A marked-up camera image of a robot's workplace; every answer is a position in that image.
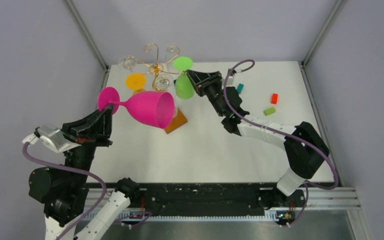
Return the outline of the green plastic goblet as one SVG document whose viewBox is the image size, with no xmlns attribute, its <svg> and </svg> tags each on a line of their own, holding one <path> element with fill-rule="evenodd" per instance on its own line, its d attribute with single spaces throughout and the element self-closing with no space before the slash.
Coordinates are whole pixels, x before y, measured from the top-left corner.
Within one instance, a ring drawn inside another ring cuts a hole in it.
<svg viewBox="0 0 384 240">
<path fill-rule="evenodd" d="M 195 90 L 186 75 L 186 70 L 189 70 L 193 65 L 193 60 L 187 56 L 178 57 L 173 61 L 174 69 L 181 72 L 175 84 L 175 93 L 180 99 L 187 100 L 195 94 Z"/>
</svg>

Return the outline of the clear stemmed wine glass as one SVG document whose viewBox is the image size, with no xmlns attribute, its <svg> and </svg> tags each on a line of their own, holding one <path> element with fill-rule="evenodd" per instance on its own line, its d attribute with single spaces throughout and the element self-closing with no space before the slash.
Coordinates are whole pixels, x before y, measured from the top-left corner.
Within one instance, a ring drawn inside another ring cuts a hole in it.
<svg viewBox="0 0 384 240">
<path fill-rule="evenodd" d="M 153 89 L 158 92 L 167 92 L 173 85 L 174 78 L 170 74 L 160 74 L 153 81 Z"/>
</svg>

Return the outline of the gold wire wine glass rack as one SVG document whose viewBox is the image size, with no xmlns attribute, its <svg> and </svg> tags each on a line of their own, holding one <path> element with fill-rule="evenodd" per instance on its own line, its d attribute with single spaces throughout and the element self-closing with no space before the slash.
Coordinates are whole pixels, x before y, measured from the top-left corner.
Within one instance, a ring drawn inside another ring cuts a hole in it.
<svg viewBox="0 0 384 240">
<path fill-rule="evenodd" d="M 153 88 L 153 83 L 154 83 L 155 78 L 158 75 L 161 75 L 161 74 L 172 75 L 173 79 L 175 80 L 174 77 L 179 76 L 180 73 L 179 72 L 169 72 L 166 70 L 165 61 L 162 61 L 162 62 L 160 61 L 160 57 L 159 57 L 160 47 L 157 43 L 154 43 L 154 42 L 148 43 L 147 45 L 144 46 L 143 51 L 145 53 L 150 53 L 153 49 L 156 49 L 156 60 L 154 63 L 146 63 L 145 61 L 141 60 L 140 58 L 134 56 L 137 59 L 137 65 L 142 64 L 142 65 L 146 66 L 148 69 L 145 72 L 133 72 L 133 73 L 140 73 L 140 74 L 145 75 L 145 77 L 147 75 L 152 75 L 153 80 L 152 80 L 151 88 L 153 91 L 157 92 Z"/>
</svg>

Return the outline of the pink plastic goblet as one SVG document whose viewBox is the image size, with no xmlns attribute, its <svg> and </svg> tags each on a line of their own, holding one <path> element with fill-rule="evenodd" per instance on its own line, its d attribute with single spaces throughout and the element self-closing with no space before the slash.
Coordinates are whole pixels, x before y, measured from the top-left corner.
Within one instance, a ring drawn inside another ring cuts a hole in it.
<svg viewBox="0 0 384 240">
<path fill-rule="evenodd" d="M 171 124 L 176 108 L 175 100 L 169 92 L 143 91 L 121 101 L 114 87 L 106 87 L 97 98 L 97 107 L 102 112 L 110 105 L 113 105 L 113 113 L 123 106 L 139 123 L 160 129 Z"/>
</svg>

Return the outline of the orange plastic goblet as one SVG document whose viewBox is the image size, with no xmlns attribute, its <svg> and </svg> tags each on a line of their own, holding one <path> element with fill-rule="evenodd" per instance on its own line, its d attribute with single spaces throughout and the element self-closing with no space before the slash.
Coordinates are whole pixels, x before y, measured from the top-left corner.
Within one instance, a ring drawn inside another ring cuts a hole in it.
<svg viewBox="0 0 384 240">
<path fill-rule="evenodd" d="M 141 73 L 131 73 L 126 77 L 124 83 L 129 90 L 133 91 L 132 94 L 136 95 L 146 91 L 144 87 L 147 83 L 147 78 Z"/>
</svg>

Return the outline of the clear tall flute glass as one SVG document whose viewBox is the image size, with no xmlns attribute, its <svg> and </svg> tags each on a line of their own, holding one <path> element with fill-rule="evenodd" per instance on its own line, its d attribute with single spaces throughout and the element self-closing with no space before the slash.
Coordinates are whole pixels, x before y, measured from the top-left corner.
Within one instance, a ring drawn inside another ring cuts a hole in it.
<svg viewBox="0 0 384 240">
<path fill-rule="evenodd" d="M 138 60 L 134 56 L 124 56 L 119 59 L 117 67 L 120 70 L 128 71 L 130 73 L 134 72 L 134 67 L 138 64 Z"/>
</svg>

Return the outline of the clear short wine glass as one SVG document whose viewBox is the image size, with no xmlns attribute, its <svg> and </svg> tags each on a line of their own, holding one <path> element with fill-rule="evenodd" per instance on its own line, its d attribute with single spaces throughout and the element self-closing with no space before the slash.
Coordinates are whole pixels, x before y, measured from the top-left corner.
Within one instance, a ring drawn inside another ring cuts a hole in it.
<svg viewBox="0 0 384 240">
<path fill-rule="evenodd" d="M 173 62 L 177 57 L 179 57 L 181 55 L 180 52 L 181 52 L 180 48 L 174 43 L 169 43 L 166 46 L 165 55 L 164 55 L 164 62 L 166 63 L 165 69 L 168 72 L 175 72 L 176 71 L 173 67 Z"/>
</svg>

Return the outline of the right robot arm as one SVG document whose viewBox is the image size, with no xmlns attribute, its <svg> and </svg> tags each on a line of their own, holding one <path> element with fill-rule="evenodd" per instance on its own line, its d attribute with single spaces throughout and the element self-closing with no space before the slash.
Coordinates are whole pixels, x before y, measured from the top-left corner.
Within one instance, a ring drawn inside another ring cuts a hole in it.
<svg viewBox="0 0 384 240">
<path fill-rule="evenodd" d="M 245 121 L 249 115 L 241 108 L 242 99 L 235 87 L 222 86 L 222 74 L 216 72 L 185 72 L 195 92 L 206 96 L 216 113 L 222 117 L 222 125 L 230 134 L 257 139 L 285 151 L 289 168 L 272 190 L 271 201 L 287 206 L 294 198 L 294 192 L 313 178 L 330 154 L 329 148 L 315 128 L 308 122 L 299 125 L 285 125 L 255 118 Z"/>
</svg>

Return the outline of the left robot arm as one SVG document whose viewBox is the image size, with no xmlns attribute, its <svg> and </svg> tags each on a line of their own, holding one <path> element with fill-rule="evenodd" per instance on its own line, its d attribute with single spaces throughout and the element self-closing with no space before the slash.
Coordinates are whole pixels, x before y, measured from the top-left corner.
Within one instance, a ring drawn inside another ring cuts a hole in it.
<svg viewBox="0 0 384 240">
<path fill-rule="evenodd" d="M 29 196 L 44 205 L 47 240 L 99 240 L 119 214 L 140 202 L 140 186 L 130 178 L 119 180 L 109 199 L 106 183 L 99 178 L 102 192 L 97 202 L 85 208 L 89 194 L 87 179 L 98 147 L 109 147 L 113 104 L 61 128 L 43 125 L 23 140 L 23 156 L 40 165 L 28 179 Z M 40 160 L 28 147 L 42 143 L 65 157 L 64 164 Z"/>
</svg>

